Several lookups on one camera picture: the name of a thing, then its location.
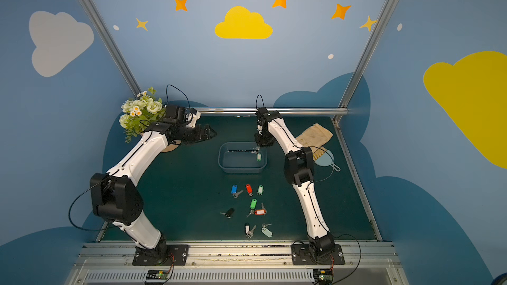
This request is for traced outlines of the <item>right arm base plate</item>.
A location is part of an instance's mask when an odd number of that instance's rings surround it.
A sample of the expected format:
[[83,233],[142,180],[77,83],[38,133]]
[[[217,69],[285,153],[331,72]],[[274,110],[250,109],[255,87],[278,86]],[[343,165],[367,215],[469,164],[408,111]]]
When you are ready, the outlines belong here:
[[293,265],[345,265],[342,247],[335,247],[328,252],[318,253],[310,244],[294,243],[290,247]]

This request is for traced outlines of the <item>key with red tag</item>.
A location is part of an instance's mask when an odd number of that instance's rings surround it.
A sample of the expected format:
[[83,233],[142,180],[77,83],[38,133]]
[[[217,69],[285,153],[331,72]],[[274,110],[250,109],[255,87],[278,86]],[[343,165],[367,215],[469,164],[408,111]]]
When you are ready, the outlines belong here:
[[267,214],[267,211],[266,211],[266,209],[265,209],[265,207],[264,207],[264,204],[263,204],[263,203],[261,204],[261,209],[256,209],[256,210],[254,211],[254,214],[255,214],[256,216],[263,216],[263,215],[266,215],[266,214]]
[[250,184],[246,184],[246,191],[247,191],[247,193],[248,193],[248,195],[250,197],[253,196],[253,189],[252,189],[252,186]]

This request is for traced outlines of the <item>key with black tag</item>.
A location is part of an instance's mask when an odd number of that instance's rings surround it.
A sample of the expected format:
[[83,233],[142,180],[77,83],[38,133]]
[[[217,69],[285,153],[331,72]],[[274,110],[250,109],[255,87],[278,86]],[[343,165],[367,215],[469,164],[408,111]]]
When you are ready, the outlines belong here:
[[244,225],[244,228],[245,228],[245,235],[247,238],[252,238],[253,235],[254,235],[254,231],[256,229],[256,225],[250,225],[249,223],[245,223]]
[[235,212],[235,208],[231,207],[230,209],[228,209],[226,212],[220,212],[223,216],[225,216],[226,218],[228,219],[231,219],[232,218],[232,215],[234,214]]

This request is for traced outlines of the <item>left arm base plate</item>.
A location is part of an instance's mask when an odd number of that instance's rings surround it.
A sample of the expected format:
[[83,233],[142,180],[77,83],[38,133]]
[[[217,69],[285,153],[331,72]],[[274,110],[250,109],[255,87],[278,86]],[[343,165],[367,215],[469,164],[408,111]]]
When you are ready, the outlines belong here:
[[133,266],[184,266],[189,245],[162,244],[156,249],[135,248]]

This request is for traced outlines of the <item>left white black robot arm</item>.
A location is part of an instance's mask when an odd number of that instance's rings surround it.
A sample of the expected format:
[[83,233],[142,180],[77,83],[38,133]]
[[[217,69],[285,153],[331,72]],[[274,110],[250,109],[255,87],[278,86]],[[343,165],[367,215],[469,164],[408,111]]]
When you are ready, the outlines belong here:
[[165,236],[144,213],[144,201],[137,189],[141,176],[168,146],[216,137],[217,132],[210,125],[198,123],[200,117],[195,108],[168,105],[165,114],[148,125],[136,146],[120,162],[90,180],[92,212],[134,241],[134,265],[163,265],[170,257]]

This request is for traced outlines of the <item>key with blue tag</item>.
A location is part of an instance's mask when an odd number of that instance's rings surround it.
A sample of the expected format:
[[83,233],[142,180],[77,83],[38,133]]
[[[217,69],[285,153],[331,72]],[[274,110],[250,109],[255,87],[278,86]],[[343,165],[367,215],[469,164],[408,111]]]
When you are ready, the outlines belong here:
[[239,190],[237,185],[233,185],[231,189],[231,195],[237,199],[238,196],[243,192],[243,190]]

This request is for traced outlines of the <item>key with pale green tag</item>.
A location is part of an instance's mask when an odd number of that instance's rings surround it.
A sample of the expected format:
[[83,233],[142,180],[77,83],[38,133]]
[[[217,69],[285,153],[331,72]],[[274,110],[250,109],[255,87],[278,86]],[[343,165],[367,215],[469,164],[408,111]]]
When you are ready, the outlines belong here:
[[273,232],[270,231],[270,229],[269,229],[270,225],[271,224],[262,224],[262,228],[261,228],[261,233],[268,238],[273,237]]

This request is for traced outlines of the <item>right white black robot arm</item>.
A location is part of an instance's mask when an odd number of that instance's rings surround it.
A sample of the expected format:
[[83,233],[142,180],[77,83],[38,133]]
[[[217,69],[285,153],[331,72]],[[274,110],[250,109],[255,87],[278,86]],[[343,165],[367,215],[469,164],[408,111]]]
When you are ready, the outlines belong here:
[[328,258],[335,251],[335,238],[322,216],[315,193],[312,149],[297,141],[279,112],[261,107],[256,110],[256,118],[256,144],[272,146],[277,143],[285,154],[285,179],[301,203],[313,260]]

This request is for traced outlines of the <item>key with bright green tag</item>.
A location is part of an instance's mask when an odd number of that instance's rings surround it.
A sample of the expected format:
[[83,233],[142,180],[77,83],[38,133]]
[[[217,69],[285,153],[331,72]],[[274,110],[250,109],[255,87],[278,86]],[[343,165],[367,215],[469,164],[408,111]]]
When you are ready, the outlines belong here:
[[255,213],[256,206],[257,206],[257,200],[256,199],[252,199],[251,202],[250,202],[250,211],[249,211],[249,213],[247,215],[247,218]]

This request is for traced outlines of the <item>key with green white tag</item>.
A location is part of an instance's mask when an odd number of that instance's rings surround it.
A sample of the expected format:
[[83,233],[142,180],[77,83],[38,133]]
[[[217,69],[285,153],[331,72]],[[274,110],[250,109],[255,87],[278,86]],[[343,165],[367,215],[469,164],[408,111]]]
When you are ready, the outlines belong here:
[[256,155],[256,161],[257,162],[261,162],[261,159],[262,159],[262,153],[261,153],[261,149],[260,147],[257,147],[255,149],[252,150],[252,152]]

